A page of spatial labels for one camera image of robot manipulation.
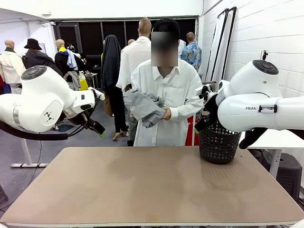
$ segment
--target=bald mannequin head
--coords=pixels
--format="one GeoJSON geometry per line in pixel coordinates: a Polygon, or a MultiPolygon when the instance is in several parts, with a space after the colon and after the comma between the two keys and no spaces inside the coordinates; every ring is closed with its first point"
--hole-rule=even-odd
{"type": "Polygon", "coordinates": [[[62,39],[56,40],[56,46],[57,46],[58,49],[64,47],[65,46],[64,40],[62,40],[62,39]]]}
{"type": "Polygon", "coordinates": [[[130,39],[130,40],[128,41],[128,45],[132,44],[134,41],[135,41],[135,39],[130,39]]]}
{"type": "Polygon", "coordinates": [[[194,42],[194,39],[195,39],[195,37],[194,37],[193,32],[188,32],[187,33],[187,40],[188,40],[188,42],[192,43],[192,42],[194,42]]]}
{"type": "Polygon", "coordinates": [[[11,48],[11,49],[13,49],[13,50],[14,50],[14,48],[15,48],[15,43],[14,43],[14,41],[12,41],[12,40],[10,40],[10,39],[5,40],[5,41],[4,41],[4,44],[5,44],[5,46],[6,46],[7,48],[11,48]]]}
{"type": "Polygon", "coordinates": [[[138,35],[144,36],[144,37],[149,37],[151,34],[151,22],[148,18],[142,18],[139,21],[139,25],[138,25],[138,35]]]}

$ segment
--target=blue floral shirt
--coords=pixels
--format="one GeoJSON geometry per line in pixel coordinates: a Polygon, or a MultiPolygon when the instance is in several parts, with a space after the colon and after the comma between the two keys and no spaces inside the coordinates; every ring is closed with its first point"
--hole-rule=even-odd
{"type": "Polygon", "coordinates": [[[189,43],[183,49],[180,58],[191,64],[197,72],[199,71],[201,65],[201,49],[195,42],[189,43]]]}

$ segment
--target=ceiling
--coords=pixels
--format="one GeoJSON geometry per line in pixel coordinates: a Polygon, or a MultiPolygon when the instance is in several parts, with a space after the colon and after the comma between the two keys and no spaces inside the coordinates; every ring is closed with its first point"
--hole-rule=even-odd
{"type": "Polygon", "coordinates": [[[33,15],[19,13],[8,9],[1,9],[0,8],[0,22],[6,20],[15,20],[15,19],[29,19],[29,20],[36,20],[42,19],[40,17],[36,17],[33,15]]]}

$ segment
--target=yellow collar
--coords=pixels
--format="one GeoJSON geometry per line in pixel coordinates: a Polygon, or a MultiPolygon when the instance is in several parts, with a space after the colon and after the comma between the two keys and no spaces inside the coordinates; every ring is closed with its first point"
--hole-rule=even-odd
{"type": "Polygon", "coordinates": [[[59,48],[59,51],[65,52],[66,48],[65,47],[61,47],[61,48],[59,48]]]}

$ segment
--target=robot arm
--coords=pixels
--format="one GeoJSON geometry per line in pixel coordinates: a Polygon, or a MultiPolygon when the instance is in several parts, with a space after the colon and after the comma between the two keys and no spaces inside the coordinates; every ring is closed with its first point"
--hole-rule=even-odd
{"type": "Polygon", "coordinates": [[[210,114],[196,124],[196,132],[217,120],[233,132],[253,130],[240,143],[244,149],[267,129],[304,130],[304,96],[282,98],[277,74],[273,64],[254,60],[230,82],[222,80],[217,93],[202,91],[207,96],[205,108],[210,114]]]}
{"type": "Polygon", "coordinates": [[[22,94],[0,95],[0,121],[5,123],[1,126],[2,129],[5,126],[3,130],[6,132],[9,132],[7,125],[15,128],[11,129],[12,132],[16,129],[45,132],[56,124],[62,112],[74,124],[82,124],[100,135],[104,132],[98,122],[90,119],[99,91],[73,91],[60,75],[47,66],[29,68],[21,80],[22,94]]]}

